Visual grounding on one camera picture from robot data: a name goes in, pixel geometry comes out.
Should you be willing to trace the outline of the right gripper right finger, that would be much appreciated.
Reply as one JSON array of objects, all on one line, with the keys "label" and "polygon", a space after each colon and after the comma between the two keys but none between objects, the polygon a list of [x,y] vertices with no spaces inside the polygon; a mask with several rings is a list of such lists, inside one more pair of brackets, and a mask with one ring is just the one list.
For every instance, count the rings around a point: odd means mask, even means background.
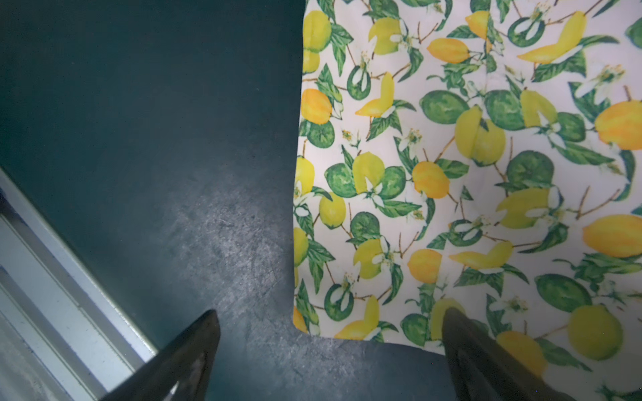
[{"label": "right gripper right finger", "polygon": [[458,309],[446,310],[442,340],[459,400],[570,400],[536,378]]}]

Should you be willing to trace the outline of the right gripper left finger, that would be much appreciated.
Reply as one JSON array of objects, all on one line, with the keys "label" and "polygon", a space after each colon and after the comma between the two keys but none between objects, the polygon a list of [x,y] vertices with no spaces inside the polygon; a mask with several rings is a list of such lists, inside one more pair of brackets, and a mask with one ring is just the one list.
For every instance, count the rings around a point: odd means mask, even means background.
[{"label": "right gripper left finger", "polygon": [[220,337],[210,309],[103,399],[204,400]]}]

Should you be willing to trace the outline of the floral patterned skirt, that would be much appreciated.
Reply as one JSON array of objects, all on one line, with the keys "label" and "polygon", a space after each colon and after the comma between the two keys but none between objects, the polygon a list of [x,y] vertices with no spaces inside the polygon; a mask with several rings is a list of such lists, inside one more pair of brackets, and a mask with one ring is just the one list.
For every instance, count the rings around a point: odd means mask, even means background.
[{"label": "floral patterned skirt", "polygon": [[641,4],[309,1],[294,326],[641,397]]}]

